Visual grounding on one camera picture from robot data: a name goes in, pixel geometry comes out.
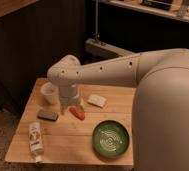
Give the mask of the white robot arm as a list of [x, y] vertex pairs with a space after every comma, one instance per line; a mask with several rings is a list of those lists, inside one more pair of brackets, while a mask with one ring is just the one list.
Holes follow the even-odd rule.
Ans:
[[189, 171], [189, 49], [128, 54], [82, 65], [67, 55], [47, 72], [63, 107], [79, 84], [134, 87], [134, 171]]

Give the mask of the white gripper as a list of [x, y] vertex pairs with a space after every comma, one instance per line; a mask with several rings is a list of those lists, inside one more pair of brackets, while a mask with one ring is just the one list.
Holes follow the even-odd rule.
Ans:
[[61, 86], [59, 88], [59, 99], [61, 102], [61, 114], [64, 115], [68, 108], [67, 104], [77, 104], [78, 107], [85, 112], [84, 100], [80, 99], [79, 89], [76, 84], [70, 86]]

